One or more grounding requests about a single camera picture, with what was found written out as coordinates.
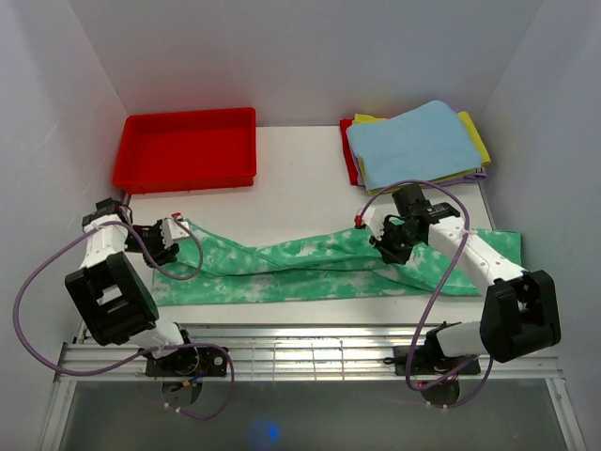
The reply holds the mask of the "green tie-dye trousers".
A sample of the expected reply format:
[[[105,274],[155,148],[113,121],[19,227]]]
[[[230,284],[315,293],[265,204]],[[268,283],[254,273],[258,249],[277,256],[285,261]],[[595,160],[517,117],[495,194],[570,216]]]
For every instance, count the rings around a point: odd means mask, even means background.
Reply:
[[[428,294],[450,259],[416,246],[405,265],[385,264],[366,230],[349,228],[273,245],[250,247],[198,225],[199,240],[180,243],[164,270],[195,277],[179,281],[161,272],[151,294],[159,306],[286,303]]]

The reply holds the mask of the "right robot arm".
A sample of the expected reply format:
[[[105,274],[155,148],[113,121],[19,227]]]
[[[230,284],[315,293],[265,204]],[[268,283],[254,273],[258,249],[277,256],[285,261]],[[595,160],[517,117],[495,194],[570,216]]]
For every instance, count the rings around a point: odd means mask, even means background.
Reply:
[[[486,354],[507,363],[560,343],[562,331],[556,288],[544,271],[529,272],[496,251],[470,228],[467,210],[457,201],[432,203],[417,183],[404,183],[392,195],[395,214],[381,216],[370,204],[355,225],[366,227],[370,242],[386,264],[405,265],[424,244],[451,260],[484,297],[479,320],[442,323],[424,343],[411,343],[400,359],[404,373],[445,373]]]

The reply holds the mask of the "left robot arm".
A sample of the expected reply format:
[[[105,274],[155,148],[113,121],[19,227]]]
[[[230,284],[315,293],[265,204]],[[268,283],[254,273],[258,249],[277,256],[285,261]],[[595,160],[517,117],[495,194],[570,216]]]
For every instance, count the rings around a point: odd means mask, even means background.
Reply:
[[[154,225],[134,225],[129,206],[111,197],[96,204],[82,221],[85,258],[65,277],[66,289],[85,326],[102,346],[133,344],[148,349],[148,361],[169,374],[189,376],[199,371],[199,351],[189,346],[188,332],[160,318],[158,306],[127,253],[144,257],[148,267],[179,281],[200,273],[176,275],[162,267],[177,261],[179,243],[193,235],[181,214]]]

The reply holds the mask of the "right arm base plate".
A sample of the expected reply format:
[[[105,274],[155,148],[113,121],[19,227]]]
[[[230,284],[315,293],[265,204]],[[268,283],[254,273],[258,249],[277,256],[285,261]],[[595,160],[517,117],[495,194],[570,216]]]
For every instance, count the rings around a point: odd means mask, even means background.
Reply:
[[[408,352],[409,346],[395,346],[393,347],[393,356],[385,358],[386,365],[394,366],[394,374],[396,376],[406,375]],[[438,357],[426,357],[423,351],[417,349],[414,352],[410,374],[418,376],[442,376],[464,362],[468,364],[458,372],[459,375],[476,376],[481,373],[479,362],[474,361],[470,357],[462,356],[441,359]]]

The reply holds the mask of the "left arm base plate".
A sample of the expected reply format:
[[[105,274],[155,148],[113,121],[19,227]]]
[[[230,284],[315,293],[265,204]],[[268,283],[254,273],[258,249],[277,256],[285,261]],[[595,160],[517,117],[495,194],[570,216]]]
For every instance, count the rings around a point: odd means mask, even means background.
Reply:
[[[175,352],[159,360],[152,356],[146,362],[147,377],[192,378],[223,377],[227,373],[228,348],[196,347]]]

